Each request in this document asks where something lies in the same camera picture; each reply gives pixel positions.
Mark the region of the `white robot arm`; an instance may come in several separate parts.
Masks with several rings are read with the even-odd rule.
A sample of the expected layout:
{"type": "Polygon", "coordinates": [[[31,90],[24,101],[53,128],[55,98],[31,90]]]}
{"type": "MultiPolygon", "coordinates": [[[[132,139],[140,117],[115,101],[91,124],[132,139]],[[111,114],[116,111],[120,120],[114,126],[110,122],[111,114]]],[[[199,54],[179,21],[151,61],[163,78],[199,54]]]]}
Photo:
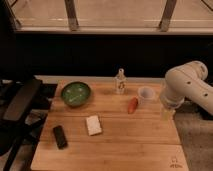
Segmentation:
{"type": "Polygon", "coordinates": [[[169,69],[165,74],[165,86],[159,99],[163,105],[163,117],[172,116],[189,99],[200,107],[204,120],[213,121],[213,86],[205,79],[208,69],[201,61],[191,61],[169,69]]]}

